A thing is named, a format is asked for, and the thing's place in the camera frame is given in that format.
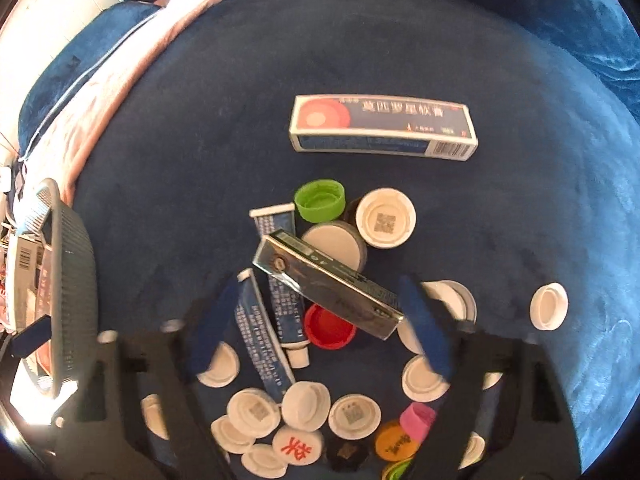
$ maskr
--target bottle cap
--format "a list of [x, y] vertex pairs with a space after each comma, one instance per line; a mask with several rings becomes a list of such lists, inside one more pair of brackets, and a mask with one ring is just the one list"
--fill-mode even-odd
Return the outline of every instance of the bottle cap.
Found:
[[306, 311], [304, 325], [309, 341], [325, 350], [347, 346], [357, 332], [355, 325], [315, 303]]
[[313, 226], [302, 239], [327, 256], [361, 272], [367, 261], [367, 245], [358, 230], [341, 221]]
[[287, 348], [286, 351], [291, 368], [306, 368], [309, 366], [309, 350], [306, 346]]
[[382, 187], [367, 193], [356, 211], [356, 225], [367, 244], [379, 249], [398, 247], [415, 228], [415, 208], [397, 189]]
[[387, 462], [411, 458], [419, 447], [420, 442], [413, 440], [397, 420], [383, 424], [376, 433], [376, 455]]
[[160, 438], [169, 440], [169, 433], [164, 425], [164, 418], [162, 417], [162, 407], [160, 406], [160, 397], [156, 394], [146, 396], [140, 402], [142, 407], [142, 416], [145, 419], [146, 426]]
[[422, 284], [427, 295], [445, 304], [453, 319], [466, 319], [466, 306], [462, 297], [450, 286], [443, 282], [424, 282]]
[[281, 427], [273, 436], [273, 450], [283, 462], [291, 465], [309, 465], [322, 456], [322, 434], [319, 431], [296, 430]]
[[239, 431], [231, 423], [228, 415], [223, 415], [211, 423], [211, 434], [222, 449], [238, 455], [249, 451], [255, 443], [255, 438]]
[[429, 433], [436, 412], [426, 404], [412, 402], [400, 415], [400, 426], [413, 440], [421, 443]]
[[402, 462], [396, 462], [395, 464], [389, 464], [382, 471], [383, 480], [400, 480], [406, 469], [411, 463], [411, 458], [402, 460]]
[[312, 224], [335, 220], [346, 205], [344, 187], [330, 179], [307, 182], [296, 191], [293, 200], [300, 216]]
[[282, 478], [288, 467], [268, 444], [254, 444], [240, 462], [249, 473], [261, 478]]
[[402, 318], [402, 321], [398, 323], [398, 327], [396, 328], [398, 331], [398, 337], [402, 344], [414, 354], [422, 355], [424, 354], [424, 350], [422, 349], [422, 345], [420, 341], [418, 341], [418, 336], [415, 335], [414, 327], [411, 326], [411, 322], [407, 317]]
[[282, 399], [282, 418], [292, 428], [318, 430], [331, 409], [329, 389], [321, 383], [298, 381]]
[[327, 440], [324, 454], [332, 470], [354, 472], [367, 461], [369, 446], [362, 440], [344, 440], [333, 436]]
[[329, 411], [329, 428], [344, 440], [360, 440], [376, 431], [382, 414], [375, 400], [351, 394], [334, 402]]
[[500, 378], [502, 374], [500, 372], [491, 372], [484, 376], [484, 384], [482, 385], [483, 390], [488, 390], [489, 388], [493, 388]]
[[449, 383], [433, 372], [427, 358], [418, 355], [411, 359], [402, 371], [404, 394], [417, 402], [439, 399], [449, 389]]
[[233, 395], [226, 414], [240, 433], [255, 438], [267, 436], [280, 423], [278, 405], [258, 388], [247, 388]]
[[475, 431], [471, 432], [471, 438], [469, 439], [469, 444], [466, 447], [466, 451], [464, 456], [462, 457], [462, 462], [460, 463], [460, 469], [475, 464], [478, 460], [482, 458], [482, 454], [484, 453], [484, 438], [478, 435]]
[[531, 299], [531, 322], [538, 330], [555, 330], [564, 321], [569, 299], [560, 283], [541, 286]]
[[478, 315], [478, 307], [476, 306], [476, 300], [474, 299], [474, 295], [471, 294], [471, 291], [462, 285], [462, 283], [454, 282], [453, 280], [440, 280], [440, 282], [446, 283], [460, 295], [463, 303], [465, 303], [466, 320], [475, 323]]
[[240, 359], [227, 343], [220, 343], [206, 372], [198, 374], [198, 380], [209, 388], [222, 388], [231, 384], [240, 373]]

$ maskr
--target white jar lid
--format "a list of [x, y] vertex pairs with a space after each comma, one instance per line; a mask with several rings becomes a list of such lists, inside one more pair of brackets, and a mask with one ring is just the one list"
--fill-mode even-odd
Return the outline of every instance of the white jar lid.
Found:
[[142, 407], [142, 416], [145, 419], [146, 426], [160, 438], [169, 440], [169, 433], [164, 425], [164, 417], [162, 417], [162, 408], [160, 407], [160, 397], [156, 394], [146, 396], [140, 401]]
[[211, 434], [222, 449], [238, 455], [249, 451], [255, 443], [255, 438], [239, 431], [231, 423], [228, 415], [223, 415], [211, 423]]
[[411, 400], [431, 402], [439, 399], [449, 389], [449, 383], [433, 372], [423, 355], [412, 358], [402, 371], [402, 390]]
[[315, 431], [326, 421], [331, 409], [329, 389], [321, 383], [298, 381], [282, 399], [282, 418], [290, 427]]
[[415, 208], [397, 189], [382, 187], [366, 194], [356, 210], [356, 226], [367, 244], [379, 249], [398, 247], [415, 228]]
[[240, 462], [249, 473], [261, 478], [282, 478], [288, 467], [269, 444], [254, 444], [242, 455]]
[[198, 380], [209, 388], [222, 388], [231, 384], [240, 373], [240, 359], [227, 343], [220, 343], [206, 372], [198, 374]]
[[422, 286], [431, 298], [445, 304], [454, 319], [466, 319], [465, 302], [452, 286], [444, 282], [423, 282]]
[[472, 431], [469, 444], [466, 447], [465, 454], [462, 457], [462, 462], [460, 463], [460, 469], [475, 464], [480, 460], [484, 453], [484, 446], [484, 438], [478, 435], [475, 431]]
[[291, 368], [299, 369], [309, 366], [309, 349], [306, 346], [300, 348], [286, 348], [287, 357]]
[[258, 388], [247, 388], [233, 395], [226, 414], [236, 430], [255, 438], [267, 436], [280, 423], [278, 405]]
[[560, 283], [541, 286], [531, 299], [530, 316], [538, 330], [555, 330], [564, 321], [569, 299]]
[[322, 456], [324, 441], [319, 431], [302, 431], [283, 426], [273, 436], [272, 446], [283, 462], [309, 465]]
[[382, 420], [375, 400], [351, 394], [334, 402], [329, 411], [329, 428], [344, 440], [360, 440], [376, 431]]
[[334, 221], [313, 226], [302, 239], [324, 254], [360, 272], [367, 261], [367, 245], [358, 231], [346, 222]]

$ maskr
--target jar lid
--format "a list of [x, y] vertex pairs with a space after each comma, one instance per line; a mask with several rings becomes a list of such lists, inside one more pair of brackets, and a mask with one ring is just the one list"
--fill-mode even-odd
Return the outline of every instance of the jar lid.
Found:
[[249, 451], [255, 443], [255, 438], [239, 431], [231, 423], [228, 415], [223, 415], [211, 423], [211, 434], [222, 449], [238, 455]]
[[387, 462], [411, 458], [419, 447], [420, 442], [412, 439], [397, 420], [383, 424], [376, 433], [376, 455]]
[[226, 406], [229, 421], [247, 436], [262, 438], [280, 423], [278, 405], [258, 388], [247, 388], [234, 394]]
[[449, 389], [449, 383], [433, 372], [423, 355], [411, 359], [402, 371], [402, 390], [411, 400], [431, 402], [439, 399]]
[[415, 222], [414, 204], [407, 195], [390, 187], [367, 193], [356, 211], [360, 235], [379, 249], [402, 245], [414, 232]]
[[302, 235], [302, 239], [353, 270], [361, 272], [367, 261], [367, 245], [358, 230], [341, 221], [318, 224]]
[[249, 473], [261, 478], [282, 478], [288, 467], [268, 444], [254, 444], [240, 462]]
[[198, 380], [209, 388], [222, 388], [231, 384], [240, 373], [240, 359], [227, 343], [220, 343], [206, 372], [198, 374]]
[[283, 462], [310, 465], [322, 456], [322, 434], [319, 431], [302, 431], [283, 426], [273, 436], [272, 446]]
[[351, 394], [334, 402], [329, 411], [329, 428], [345, 440], [360, 440], [376, 431], [382, 413], [375, 400]]
[[318, 430], [331, 409], [329, 389], [321, 383], [298, 381], [282, 399], [282, 418], [297, 430]]

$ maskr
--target barcode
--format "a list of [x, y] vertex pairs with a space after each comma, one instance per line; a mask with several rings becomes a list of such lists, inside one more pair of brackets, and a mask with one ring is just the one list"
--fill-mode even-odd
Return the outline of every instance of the barcode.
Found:
[[29, 270], [31, 267], [31, 251], [25, 247], [20, 248], [20, 259], [18, 266], [23, 270]]
[[359, 404], [347, 404], [343, 409], [345, 418], [349, 425], [355, 424], [364, 418], [364, 412]]
[[303, 244], [297, 238], [287, 234], [286, 232], [281, 232], [276, 235], [276, 238], [279, 238], [281, 241], [286, 243], [289, 247], [300, 251], [305, 256], [311, 256], [314, 250], [309, 248], [307, 245]]
[[269, 415], [269, 410], [265, 408], [261, 402], [256, 402], [252, 407], [249, 408], [249, 412], [258, 419], [259, 422], [262, 422], [265, 417]]
[[451, 158], [464, 158], [466, 152], [469, 151], [469, 144], [454, 144], [452, 142], [439, 142], [433, 155], [450, 156]]

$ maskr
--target qr code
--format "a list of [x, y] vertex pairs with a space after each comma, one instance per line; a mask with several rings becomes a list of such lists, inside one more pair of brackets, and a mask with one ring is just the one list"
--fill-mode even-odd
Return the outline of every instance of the qr code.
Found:
[[267, 408], [265, 408], [263, 403], [261, 402], [256, 402], [252, 407], [249, 408], [249, 412], [259, 422], [262, 422], [269, 415], [269, 410], [267, 410]]
[[373, 230], [377, 233], [387, 233], [390, 235], [393, 234], [395, 226], [395, 216], [378, 213], [376, 216], [376, 225], [373, 227]]
[[347, 404], [343, 409], [345, 418], [349, 425], [355, 424], [364, 418], [364, 412], [359, 404]]

